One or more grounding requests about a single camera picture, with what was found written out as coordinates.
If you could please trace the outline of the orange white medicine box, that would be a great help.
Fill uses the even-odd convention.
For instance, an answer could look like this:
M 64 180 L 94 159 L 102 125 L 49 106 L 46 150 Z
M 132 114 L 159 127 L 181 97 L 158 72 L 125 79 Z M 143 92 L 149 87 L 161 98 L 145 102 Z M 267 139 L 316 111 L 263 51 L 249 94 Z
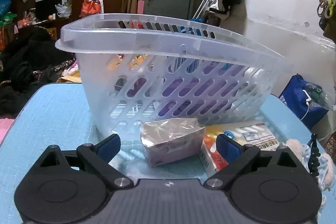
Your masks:
M 279 146 L 279 141 L 261 120 L 207 126 L 203 137 L 201 161 L 209 177 L 236 158 L 234 147 L 225 145 L 222 148 L 224 156 L 218 152 L 216 141 L 220 134 L 226 135 L 241 146 L 252 144 L 264 151 L 274 151 Z

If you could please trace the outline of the foil purple box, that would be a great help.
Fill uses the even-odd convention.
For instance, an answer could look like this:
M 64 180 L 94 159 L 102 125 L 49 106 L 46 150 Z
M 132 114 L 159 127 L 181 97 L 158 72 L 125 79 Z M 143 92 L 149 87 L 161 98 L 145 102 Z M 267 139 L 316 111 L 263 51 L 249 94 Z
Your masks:
M 196 118 L 170 118 L 146 122 L 141 143 L 151 166 L 179 161 L 201 152 L 205 126 Z

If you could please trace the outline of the plush sheep toy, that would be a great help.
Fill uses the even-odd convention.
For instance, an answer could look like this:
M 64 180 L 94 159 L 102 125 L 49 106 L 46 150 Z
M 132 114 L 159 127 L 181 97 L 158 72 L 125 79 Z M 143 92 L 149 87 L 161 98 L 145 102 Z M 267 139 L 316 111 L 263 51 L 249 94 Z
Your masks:
M 332 188 L 335 180 L 333 160 L 327 153 L 320 153 L 314 135 L 308 144 L 289 139 L 285 145 L 296 155 L 309 174 L 317 179 L 322 192 Z

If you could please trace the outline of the blue shopping bag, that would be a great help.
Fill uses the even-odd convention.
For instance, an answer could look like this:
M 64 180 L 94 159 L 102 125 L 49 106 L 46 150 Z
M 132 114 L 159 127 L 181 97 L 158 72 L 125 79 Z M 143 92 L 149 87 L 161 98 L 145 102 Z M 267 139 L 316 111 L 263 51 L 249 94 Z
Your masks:
M 312 129 L 328 111 L 335 112 L 335 99 L 299 74 L 293 75 L 279 99 L 308 128 Z

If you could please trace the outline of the translucent plastic basket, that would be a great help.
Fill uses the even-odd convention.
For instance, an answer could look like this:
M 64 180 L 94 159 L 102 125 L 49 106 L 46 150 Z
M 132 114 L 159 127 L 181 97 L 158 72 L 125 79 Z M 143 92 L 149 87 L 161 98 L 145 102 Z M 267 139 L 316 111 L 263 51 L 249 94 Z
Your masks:
M 75 54 L 99 132 L 122 140 L 162 119 L 249 120 L 291 71 L 284 56 L 240 34 L 155 15 L 87 16 L 63 26 L 55 46 Z

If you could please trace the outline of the orange white hanging bag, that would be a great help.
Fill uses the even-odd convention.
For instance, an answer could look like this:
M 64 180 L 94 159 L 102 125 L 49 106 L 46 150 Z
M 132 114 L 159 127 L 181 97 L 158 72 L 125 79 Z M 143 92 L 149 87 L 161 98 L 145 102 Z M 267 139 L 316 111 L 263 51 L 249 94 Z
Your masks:
M 84 18 L 86 16 L 103 13 L 103 0 L 84 0 L 81 6 L 80 17 Z

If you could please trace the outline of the brown hanging tote bag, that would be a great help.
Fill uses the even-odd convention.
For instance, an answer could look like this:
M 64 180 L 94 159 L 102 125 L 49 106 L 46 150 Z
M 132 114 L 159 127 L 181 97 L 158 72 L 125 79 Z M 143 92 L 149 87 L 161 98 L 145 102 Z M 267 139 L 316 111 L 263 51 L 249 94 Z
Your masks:
M 323 36 L 335 43 L 335 0 L 319 0 L 317 14 Z

